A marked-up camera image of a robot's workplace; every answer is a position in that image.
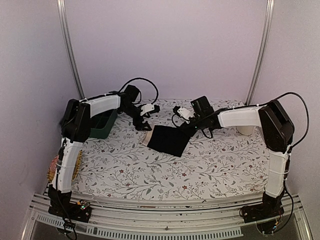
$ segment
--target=table surface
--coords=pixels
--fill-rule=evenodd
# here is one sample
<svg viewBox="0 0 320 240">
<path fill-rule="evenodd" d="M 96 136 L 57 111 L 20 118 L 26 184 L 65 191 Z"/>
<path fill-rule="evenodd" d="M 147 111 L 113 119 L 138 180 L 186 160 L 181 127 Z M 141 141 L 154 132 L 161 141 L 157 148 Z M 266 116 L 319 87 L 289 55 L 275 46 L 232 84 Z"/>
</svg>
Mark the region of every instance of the table surface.
<svg viewBox="0 0 320 240">
<path fill-rule="evenodd" d="M 235 100 L 210 101 L 215 110 L 243 105 Z M 160 112 L 147 119 L 174 126 L 173 108 L 192 109 L 190 100 L 158 100 Z M 180 124 L 178 117 L 174 120 Z M 234 127 L 214 131 L 208 139 L 198 131 L 181 157 L 141 144 L 145 133 L 120 114 L 107 139 L 89 138 L 72 192 L 134 200 L 193 200 L 241 196 L 263 191 L 269 155 L 257 129 L 245 136 Z"/>
</svg>

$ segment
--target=metal pole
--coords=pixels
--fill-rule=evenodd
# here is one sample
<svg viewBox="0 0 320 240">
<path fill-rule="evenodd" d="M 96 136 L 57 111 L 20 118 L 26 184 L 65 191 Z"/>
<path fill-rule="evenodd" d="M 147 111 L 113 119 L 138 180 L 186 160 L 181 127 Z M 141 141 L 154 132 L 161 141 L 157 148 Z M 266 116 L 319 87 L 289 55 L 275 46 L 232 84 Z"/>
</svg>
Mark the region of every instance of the metal pole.
<svg viewBox="0 0 320 240">
<path fill-rule="evenodd" d="M 84 99 L 85 94 L 84 94 L 84 90 L 81 85 L 81 81 L 80 81 L 80 77 L 79 77 L 79 73 L 78 73 L 78 69 L 77 69 L 77 64 L 76 64 L 76 59 L 75 59 L 74 51 L 73 51 L 72 44 L 71 44 L 71 38 L 70 38 L 68 21 L 67 21 L 67 14 L 66 14 L 66 7 L 65 7 L 65 0 L 57 0 L 57 5 L 58 5 L 58 12 L 59 12 L 59 17 L 60 17 L 63 38 L 64 38 L 64 42 L 66 45 L 66 50 L 68 53 L 68 57 L 69 57 L 76 89 L 78 91 L 79 97 L 81 99 Z"/>
<path fill-rule="evenodd" d="M 255 64 L 253 77 L 252 77 L 252 81 L 250 84 L 250 89 L 249 89 L 248 95 L 246 97 L 246 101 L 245 101 L 246 105 L 251 104 L 252 99 L 255 94 L 256 87 L 257 87 L 257 83 L 258 83 L 258 79 L 259 79 L 259 75 L 260 75 L 260 71 L 261 71 L 261 66 L 263 63 L 263 59 L 264 59 L 264 55 L 265 55 L 265 51 L 266 51 L 266 47 L 267 47 L 269 32 L 270 32 L 270 28 L 271 28 L 272 15 L 273 15 L 273 11 L 274 11 L 274 3 L 275 3 L 274 0 L 267 1 L 259 54 L 258 54 L 258 58 L 257 58 L 256 64 Z"/>
</svg>

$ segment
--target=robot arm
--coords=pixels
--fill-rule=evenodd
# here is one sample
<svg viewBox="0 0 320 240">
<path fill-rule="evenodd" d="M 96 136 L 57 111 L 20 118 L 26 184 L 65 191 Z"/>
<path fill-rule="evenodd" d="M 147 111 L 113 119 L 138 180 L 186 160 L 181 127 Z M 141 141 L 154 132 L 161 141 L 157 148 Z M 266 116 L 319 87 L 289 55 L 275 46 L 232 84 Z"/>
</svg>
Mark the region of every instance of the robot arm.
<svg viewBox="0 0 320 240">
<path fill-rule="evenodd" d="M 180 129 L 189 136 L 194 135 L 198 129 L 207 128 L 211 134 L 215 129 L 229 127 L 237 127 L 240 131 L 248 126 L 262 129 L 270 156 L 268 182 L 262 203 L 242 208 L 241 215 L 247 223 L 283 214 L 281 198 L 284 195 L 284 183 L 289 172 L 291 143 L 295 128 L 282 105 L 274 100 L 262 106 L 223 108 L 214 111 L 205 96 L 192 101 L 191 104 L 194 110 L 192 117 L 184 110 L 179 111 L 179 107 L 173 110 L 186 120 Z"/>
<path fill-rule="evenodd" d="M 51 199 L 49 213 L 65 217 L 67 212 L 71 219 L 88 222 L 91 213 L 88 204 L 70 203 L 70 199 L 72 175 L 79 151 L 90 136 L 90 120 L 108 110 L 117 110 L 132 118 L 136 130 L 150 131 L 151 127 L 144 117 L 159 112 L 160 108 L 153 104 L 135 106 L 133 101 L 138 93 L 135 86 L 128 85 L 124 92 L 106 93 L 83 100 L 71 99 L 68 102 L 62 119 L 62 140 L 56 172 L 48 191 Z"/>
</svg>

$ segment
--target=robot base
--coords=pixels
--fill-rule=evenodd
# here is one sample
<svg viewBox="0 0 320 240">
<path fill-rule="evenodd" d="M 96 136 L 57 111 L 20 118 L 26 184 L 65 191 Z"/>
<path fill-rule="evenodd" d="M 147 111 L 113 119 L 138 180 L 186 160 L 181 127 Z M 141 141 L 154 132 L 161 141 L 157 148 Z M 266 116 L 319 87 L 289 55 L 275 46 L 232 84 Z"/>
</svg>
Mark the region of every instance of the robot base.
<svg viewBox="0 0 320 240">
<path fill-rule="evenodd" d="M 285 213 L 284 208 L 282 206 L 279 206 L 274 209 L 269 208 L 267 214 L 264 214 L 265 208 L 266 208 L 266 205 L 264 203 L 253 205 L 253 206 L 244 206 L 240 210 L 241 216 L 243 217 L 243 220 L 245 223 L 252 223 L 252 222 L 260 221 L 263 219 L 277 217 Z"/>
<path fill-rule="evenodd" d="M 67 217 L 66 211 L 71 220 L 88 223 L 92 208 L 90 206 L 83 207 L 81 204 L 71 203 L 71 194 L 71 191 L 61 193 L 61 191 L 57 191 L 53 185 L 50 184 L 48 190 L 50 207 L 48 213 L 65 218 Z"/>
<path fill-rule="evenodd" d="M 72 211 L 69 211 L 68 214 L 71 220 L 88 223 L 91 216 L 91 207 L 87 207 L 86 209 L 81 209 L 81 206 L 76 203 L 71 206 Z M 48 213 L 52 215 L 56 215 L 58 217 L 65 217 L 66 214 L 62 209 L 54 209 L 52 206 L 49 207 Z"/>
</svg>

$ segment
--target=metal frame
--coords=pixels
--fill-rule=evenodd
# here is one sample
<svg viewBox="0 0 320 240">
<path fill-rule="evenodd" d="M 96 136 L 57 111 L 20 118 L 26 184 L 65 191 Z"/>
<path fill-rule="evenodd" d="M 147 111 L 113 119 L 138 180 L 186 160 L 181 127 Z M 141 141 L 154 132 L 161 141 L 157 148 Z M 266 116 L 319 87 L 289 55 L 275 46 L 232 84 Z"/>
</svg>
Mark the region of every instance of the metal frame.
<svg viewBox="0 0 320 240">
<path fill-rule="evenodd" d="M 74 196 L 71 201 L 82 199 L 86 195 Z M 229 239 L 242 235 L 241 227 L 256 224 L 244 223 L 239 216 L 239 209 L 245 205 L 261 202 L 261 194 L 232 197 L 232 201 L 210 199 L 193 202 L 173 201 L 151 207 L 148 200 L 116 201 L 111 198 L 100 198 L 100 202 L 91 201 L 92 215 L 89 223 L 76 222 L 76 231 L 80 234 L 111 239 L 134 240 L 201 240 Z M 294 214 L 302 240 L 312 240 L 309 225 L 298 195 L 293 196 Z M 285 216 L 290 214 L 291 199 L 285 195 L 282 199 Z M 29 207 L 29 221 L 25 227 L 22 240 L 29 240 L 35 221 L 57 228 L 62 228 L 60 217 L 50 215 L 50 199 L 45 192 L 34 194 Z M 270 221 L 274 218 L 257 221 Z"/>
<path fill-rule="evenodd" d="M 61 23 L 61 28 L 62 28 L 62 33 L 63 33 L 63 38 L 66 46 L 66 50 L 68 53 L 76 89 L 78 91 L 80 99 L 85 98 L 85 93 L 81 85 L 78 69 L 77 69 L 77 64 L 76 64 L 76 59 L 74 55 L 74 51 L 72 48 L 71 44 L 71 38 L 70 38 L 70 32 L 69 32 L 69 27 L 68 27 L 68 21 L 67 21 L 67 14 L 66 14 L 66 7 L 65 7 L 65 0 L 57 0 L 57 5 L 58 5 L 58 12 L 59 12 L 59 18 L 60 18 L 60 23 Z"/>
<path fill-rule="evenodd" d="M 255 64 L 252 80 L 250 83 L 249 92 L 247 94 L 246 101 L 245 101 L 246 105 L 249 105 L 252 102 L 252 99 L 254 97 L 254 93 L 255 93 L 255 90 L 257 87 L 257 83 L 258 83 L 258 79 L 259 79 L 259 75 L 260 75 L 260 71 L 261 71 L 261 66 L 263 63 L 263 58 L 264 58 L 265 50 L 267 47 L 269 32 L 270 32 L 270 28 L 271 28 L 272 16 L 273 16 L 273 11 L 274 11 L 274 3 L 275 3 L 274 0 L 267 0 L 264 25 L 263 25 L 263 31 L 262 31 L 262 38 L 261 38 L 258 58 L 257 58 L 256 64 Z M 65 0 L 57 0 L 57 5 L 58 5 L 58 11 L 59 11 L 59 17 L 60 17 L 63 38 L 65 41 L 70 65 L 72 68 L 72 73 L 73 73 L 76 89 L 78 91 L 79 97 L 81 99 L 84 99 L 85 94 L 84 94 L 84 90 L 83 90 L 83 87 L 82 87 L 82 84 L 80 81 L 79 72 L 78 72 L 77 64 L 76 64 L 76 59 L 75 59 L 75 55 L 74 55 L 74 51 L 73 51 L 72 43 L 71 43 L 71 37 L 70 37 L 68 20 L 67 20 L 67 13 L 66 13 L 66 7 L 65 7 Z"/>
<path fill-rule="evenodd" d="M 253 76 L 252 76 L 252 81 L 250 84 L 250 89 L 248 92 L 248 95 L 245 100 L 246 105 L 250 105 L 252 102 L 252 99 L 255 94 L 255 90 L 257 87 L 260 71 L 261 71 L 261 66 L 263 63 L 266 47 L 267 47 L 267 42 L 268 42 L 268 37 L 269 37 L 269 32 L 271 28 L 271 22 L 272 22 L 272 15 L 274 12 L 274 0 L 267 0 L 267 5 L 266 5 L 266 11 L 265 11 L 265 18 L 264 18 L 264 25 L 263 25 L 263 32 L 262 32 L 262 39 L 260 43 L 260 49 L 259 49 L 259 54 L 258 58 L 255 64 Z"/>
</svg>

